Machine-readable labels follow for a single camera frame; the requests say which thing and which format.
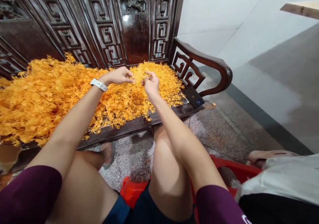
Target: black phone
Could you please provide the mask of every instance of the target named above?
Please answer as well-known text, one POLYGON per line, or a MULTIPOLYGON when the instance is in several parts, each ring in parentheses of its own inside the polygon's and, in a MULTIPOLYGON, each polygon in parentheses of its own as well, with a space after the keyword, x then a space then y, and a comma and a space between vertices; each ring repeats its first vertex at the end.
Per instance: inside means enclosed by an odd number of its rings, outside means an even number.
POLYGON ((198 94, 194 87, 190 86, 184 91, 184 94, 191 105, 196 109, 205 103, 204 99, 198 94))

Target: watch strap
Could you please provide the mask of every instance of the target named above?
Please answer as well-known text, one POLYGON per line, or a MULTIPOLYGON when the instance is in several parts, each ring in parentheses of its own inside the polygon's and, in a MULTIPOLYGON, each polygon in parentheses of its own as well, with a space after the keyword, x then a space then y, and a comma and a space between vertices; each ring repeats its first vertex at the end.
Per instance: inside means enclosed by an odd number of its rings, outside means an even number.
POLYGON ((90 85, 95 85, 95 86, 97 86, 100 90, 102 90, 103 92, 106 92, 107 91, 107 86, 106 85, 104 85, 102 82, 100 82, 100 81, 98 81, 97 79, 93 79, 92 81, 91 81, 91 83, 90 83, 90 85))

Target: pile of dried flowers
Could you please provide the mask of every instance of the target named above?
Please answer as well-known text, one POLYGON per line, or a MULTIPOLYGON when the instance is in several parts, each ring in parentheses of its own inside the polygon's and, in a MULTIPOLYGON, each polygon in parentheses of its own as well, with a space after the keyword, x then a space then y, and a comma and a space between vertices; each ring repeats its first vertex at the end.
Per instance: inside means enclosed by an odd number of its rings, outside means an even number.
MULTIPOLYGON (((0 78, 0 135, 8 136, 3 141, 15 146, 20 141, 45 145, 66 113, 90 89, 90 81, 108 72, 85 68, 68 53, 65 57, 65 61, 49 56, 32 60, 28 70, 12 81, 0 78)), ((151 120, 148 113, 154 112, 154 107, 141 86, 145 70, 159 77, 160 94, 170 106, 182 104, 182 82, 167 65, 144 62, 130 70, 136 83, 109 86, 91 121, 91 133, 99 133, 108 125, 120 128, 140 116, 151 120)))

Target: hand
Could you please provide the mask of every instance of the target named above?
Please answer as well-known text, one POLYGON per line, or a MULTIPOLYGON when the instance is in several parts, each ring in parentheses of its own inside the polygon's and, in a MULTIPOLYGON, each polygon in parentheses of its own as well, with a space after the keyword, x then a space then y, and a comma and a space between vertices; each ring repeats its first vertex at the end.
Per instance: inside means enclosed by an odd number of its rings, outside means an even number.
POLYGON ((103 82, 106 86, 109 86, 112 83, 118 85, 123 83, 134 83, 133 73, 124 66, 102 75, 99 78, 99 81, 103 82))
POLYGON ((154 104, 154 100, 158 97, 160 97, 159 93, 159 78, 156 76, 154 72, 145 71, 144 80, 142 80, 142 86, 145 88, 145 92, 147 94, 147 99, 149 102, 154 104))

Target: dark shorts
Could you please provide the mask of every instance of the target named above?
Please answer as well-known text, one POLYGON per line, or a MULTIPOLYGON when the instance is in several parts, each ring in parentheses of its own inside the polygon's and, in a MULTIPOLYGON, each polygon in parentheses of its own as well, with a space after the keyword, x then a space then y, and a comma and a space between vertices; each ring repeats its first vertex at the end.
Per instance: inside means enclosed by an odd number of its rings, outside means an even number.
POLYGON ((107 215, 103 224, 131 224, 131 223, 182 223, 194 224, 194 213, 190 219, 184 222, 175 222, 166 217, 156 206, 149 193, 149 185, 140 194, 134 209, 131 209, 124 201, 121 195, 117 198, 113 208, 107 215))

